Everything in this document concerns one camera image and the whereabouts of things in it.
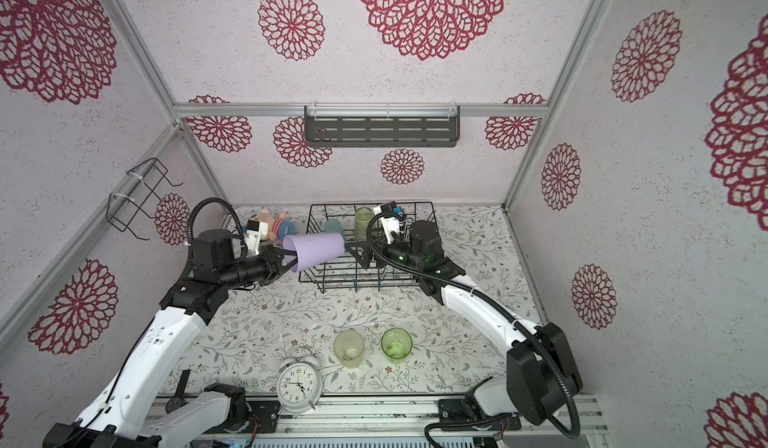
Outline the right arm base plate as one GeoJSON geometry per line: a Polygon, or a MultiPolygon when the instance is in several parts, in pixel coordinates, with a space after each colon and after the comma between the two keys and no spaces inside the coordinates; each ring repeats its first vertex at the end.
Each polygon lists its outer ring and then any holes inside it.
{"type": "Polygon", "coordinates": [[[485,414],[477,403],[467,397],[441,398],[438,400],[438,424],[444,431],[490,430],[518,431],[522,423],[518,414],[506,414],[493,419],[485,414]]]}

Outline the teal translucent cup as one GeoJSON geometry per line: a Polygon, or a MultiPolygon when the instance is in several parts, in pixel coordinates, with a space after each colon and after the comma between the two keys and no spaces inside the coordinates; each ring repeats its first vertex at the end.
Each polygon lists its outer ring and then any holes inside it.
{"type": "Polygon", "coordinates": [[[344,235],[344,226],[337,218],[328,218],[323,224],[323,231],[325,233],[337,233],[344,235]]]}

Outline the black wire dish rack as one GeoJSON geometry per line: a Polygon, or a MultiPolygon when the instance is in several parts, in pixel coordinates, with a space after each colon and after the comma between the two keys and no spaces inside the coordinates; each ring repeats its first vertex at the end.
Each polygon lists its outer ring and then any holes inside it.
{"type": "MultiPolygon", "coordinates": [[[[376,258],[365,238],[365,228],[369,222],[356,222],[358,209],[378,207],[371,204],[312,204],[309,208],[306,232],[307,234],[325,233],[326,231],[343,232],[348,250],[340,257],[323,264],[308,268],[299,274],[299,281],[311,283],[321,292],[334,289],[351,289],[355,292],[361,289],[417,287],[418,281],[414,275],[403,272],[387,265],[376,258]]],[[[420,221],[433,223],[434,231],[439,234],[434,204],[430,201],[414,201],[398,203],[396,212],[405,215],[404,223],[400,224],[402,243],[394,241],[397,250],[389,250],[388,256],[403,256],[402,263],[408,263],[410,256],[410,233],[413,224],[420,221]]],[[[376,222],[372,237],[382,252],[388,249],[382,221],[376,222]]]]}

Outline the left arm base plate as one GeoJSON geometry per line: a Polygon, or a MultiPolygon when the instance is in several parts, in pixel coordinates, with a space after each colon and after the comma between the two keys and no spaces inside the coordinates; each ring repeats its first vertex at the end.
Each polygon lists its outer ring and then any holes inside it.
{"type": "Polygon", "coordinates": [[[172,434],[197,436],[208,433],[274,433],[280,403],[249,400],[243,387],[214,383],[194,399],[167,412],[156,421],[172,434]]]}

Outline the tall green translucent cup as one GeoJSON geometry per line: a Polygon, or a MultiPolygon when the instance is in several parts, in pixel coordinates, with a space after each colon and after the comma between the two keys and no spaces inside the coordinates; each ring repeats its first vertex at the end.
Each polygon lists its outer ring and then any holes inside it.
{"type": "Polygon", "coordinates": [[[374,211],[370,207],[360,207],[354,213],[354,239],[356,241],[365,241],[366,232],[370,221],[374,216],[374,211]]]}

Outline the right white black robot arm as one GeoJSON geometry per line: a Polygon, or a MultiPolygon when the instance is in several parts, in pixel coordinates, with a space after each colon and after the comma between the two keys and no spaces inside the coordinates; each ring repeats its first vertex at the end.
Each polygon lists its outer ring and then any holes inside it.
{"type": "Polygon", "coordinates": [[[346,250],[362,267],[377,261],[411,275],[426,296],[469,321],[506,358],[504,376],[489,377],[466,394],[458,420],[425,426],[428,443],[438,444],[435,429],[505,429],[520,419],[536,426],[549,422],[577,439],[581,421],[575,397],[583,383],[562,329],[526,319],[483,292],[445,254],[435,222],[417,220],[400,234],[397,220],[393,213],[375,216],[372,221],[382,223],[382,230],[368,226],[364,240],[346,243],[346,250]]]}

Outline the pale yellow-green cup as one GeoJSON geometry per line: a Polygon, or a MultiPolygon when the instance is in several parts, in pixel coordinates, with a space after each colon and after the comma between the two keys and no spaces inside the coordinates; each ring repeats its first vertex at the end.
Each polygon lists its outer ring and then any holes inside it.
{"type": "Polygon", "coordinates": [[[334,339],[333,351],[345,368],[356,369],[364,359],[364,338],[354,329],[340,332],[334,339]]]}

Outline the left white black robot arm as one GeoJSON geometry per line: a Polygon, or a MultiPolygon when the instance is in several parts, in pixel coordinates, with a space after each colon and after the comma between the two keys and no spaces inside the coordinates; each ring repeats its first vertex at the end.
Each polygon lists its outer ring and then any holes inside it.
{"type": "Polygon", "coordinates": [[[70,424],[57,423],[45,447],[184,447],[213,428],[239,431],[252,415],[242,387],[214,383],[154,423],[147,415],[164,380],[207,327],[229,293],[266,286],[296,269],[293,245],[265,244],[260,225],[242,225],[218,197],[200,201],[186,226],[187,260],[180,277],[132,346],[114,378],[70,424]]]}

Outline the purple plastic cup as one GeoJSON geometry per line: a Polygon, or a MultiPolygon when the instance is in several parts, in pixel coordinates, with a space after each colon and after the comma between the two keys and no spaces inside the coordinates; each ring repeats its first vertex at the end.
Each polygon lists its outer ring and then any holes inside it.
{"type": "Polygon", "coordinates": [[[345,239],[337,233],[290,235],[283,240],[282,246],[297,252],[297,256],[286,256],[298,259],[295,272],[324,264],[346,252],[345,239]]]}

